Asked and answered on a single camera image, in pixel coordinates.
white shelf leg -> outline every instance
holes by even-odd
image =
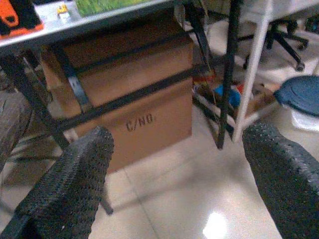
[[[237,142],[241,135],[243,128],[245,127],[245,115],[249,103],[249,98],[255,81],[257,68],[263,50],[266,33],[268,30],[269,20],[266,16],[263,17],[261,22],[257,24],[257,28],[254,35],[253,47],[249,57],[249,64],[247,73],[245,75],[244,92],[240,101],[239,112],[236,120],[235,131],[233,134],[233,141]]]

table top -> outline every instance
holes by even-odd
[[[186,0],[150,0],[141,4],[124,7],[101,14],[81,17],[74,1],[67,2],[70,17],[62,21],[57,16],[58,7],[64,1],[35,6],[35,10],[44,23],[44,29],[38,32],[0,40],[0,55],[17,53],[24,49],[37,48],[59,40],[81,35],[85,32],[109,27],[157,10],[173,7]]]
[[[265,15],[273,21],[303,10],[310,16],[319,13],[319,0],[244,0],[241,13],[245,20],[259,22]]]

brown cardboard box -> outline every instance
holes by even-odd
[[[111,131],[115,149],[108,172],[113,172],[191,135],[191,86],[187,79],[75,130],[84,135],[102,125]]]
[[[133,49],[148,41],[181,31],[171,19],[150,22],[137,29],[102,36],[65,48],[76,67],[114,55],[112,49]],[[170,41],[141,53],[95,67],[78,75],[93,106],[123,96],[192,67],[193,43],[188,37]],[[42,55],[48,88],[59,101],[67,118],[79,114],[80,107],[67,79],[51,52]],[[96,125],[108,128],[115,140],[110,172],[191,135],[191,79],[131,103],[75,128],[78,136]]]

metal table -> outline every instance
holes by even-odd
[[[180,82],[193,74],[208,69],[208,65],[213,66],[222,63],[225,64],[223,83],[224,94],[222,99],[223,104],[221,109],[221,117],[219,120],[220,129],[217,147],[223,147],[225,128],[227,124],[226,120],[228,112],[228,98],[234,67],[234,53],[237,49],[238,20],[240,14],[239,0],[231,1],[227,53],[226,55],[221,57],[212,57],[203,27],[196,14],[195,7],[190,0],[151,0],[135,6],[117,9],[84,18],[82,18],[77,12],[75,3],[68,2],[67,5],[70,12],[70,18],[67,20],[67,22],[64,23],[57,17],[54,17],[56,15],[57,6],[62,4],[63,2],[64,1],[60,1],[35,7],[36,12],[44,23],[44,30],[28,35],[0,40],[0,65],[2,66],[2,69],[5,71],[7,76],[13,80],[17,89],[22,92],[28,99],[37,116],[45,124],[48,131],[52,134],[53,138],[62,149],[64,149],[68,145],[68,141],[63,135],[63,132],[65,130],[73,128],[102,114],[118,109],[133,101],[141,99],[142,97],[169,87],[170,85]],[[126,53],[112,56],[107,59],[103,59],[99,62],[95,62],[79,69],[75,69],[71,65],[65,52],[63,51],[63,48],[61,47],[60,41],[62,40],[78,35],[83,35],[84,33],[92,32],[101,28],[110,27],[122,22],[127,22],[134,18],[144,16],[161,9],[174,7],[177,4],[184,5],[185,11],[189,16],[189,21],[193,27],[192,31],[181,32],[165,39],[159,39],[151,44],[133,49]],[[203,64],[195,65],[190,70],[180,72],[150,86],[141,88],[135,92],[119,97],[111,102],[105,103],[99,107],[92,107],[80,82],[77,79],[77,73],[85,71],[90,67],[104,64],[106,62],[111,62],[115,59],[125,57],[139,51],[143,51],[149,47],[163,44],[166,41],[169,41],[176,37],[184,36],[186,34],[189,34],[190,32],[194,32],[196,34],[201,48]],[[82,113],[75,117],[65,120],[53,119],[47,107],[45,106],[45,104],[43,104],[39,95],[33,89],[31,83],[28,81],[23,66],[15,57],[15,54],[22,50],[37,49],[43,45],[51,45],[55,55],[57,56],[57,59],[59,60],[65,72],[66,77],[69,80],[69,83],[78,100],[78,103],[81,106]]]

green mat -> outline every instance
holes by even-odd
[[[81,16],[95,15],[150,0],[76,0]]]

